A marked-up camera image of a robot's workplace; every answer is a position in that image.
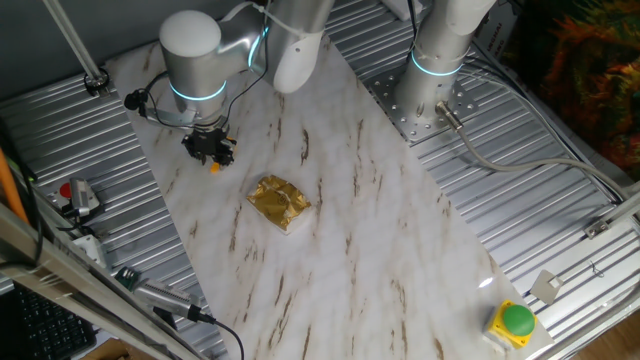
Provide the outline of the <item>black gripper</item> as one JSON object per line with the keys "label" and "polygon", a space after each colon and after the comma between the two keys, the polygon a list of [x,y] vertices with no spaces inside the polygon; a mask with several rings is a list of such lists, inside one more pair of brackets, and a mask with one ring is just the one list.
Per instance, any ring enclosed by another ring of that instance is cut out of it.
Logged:
{"label": "black gripper", "polygon": [[196,158],[202,165],[206,164],[207,155],[201,151],[216,151],[215,160],[221,167],[230,166],[234,162],[234,150],[222,149],[231,147],[231,139],[220,128],[212,131],[194,130],[182,139],[182,144],[189,151],[197,151]]}

